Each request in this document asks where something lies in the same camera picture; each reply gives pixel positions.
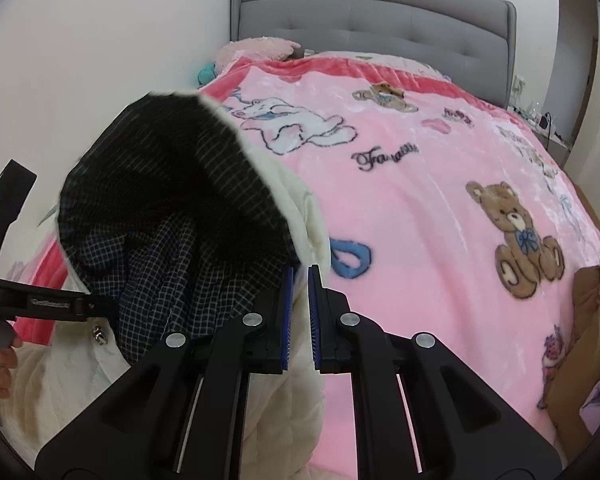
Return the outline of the person's left hand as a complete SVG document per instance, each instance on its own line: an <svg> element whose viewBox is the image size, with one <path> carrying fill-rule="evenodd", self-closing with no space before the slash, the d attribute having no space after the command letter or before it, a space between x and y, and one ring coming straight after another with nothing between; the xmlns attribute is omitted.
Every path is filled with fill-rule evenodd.
<svg viewBox="0 0 600 480"><path fill-rule="evenodd" d="M18 366L16 350L22 347L22 340L12 324L0 319L0 400L10 397L12 371Z"/></svg>

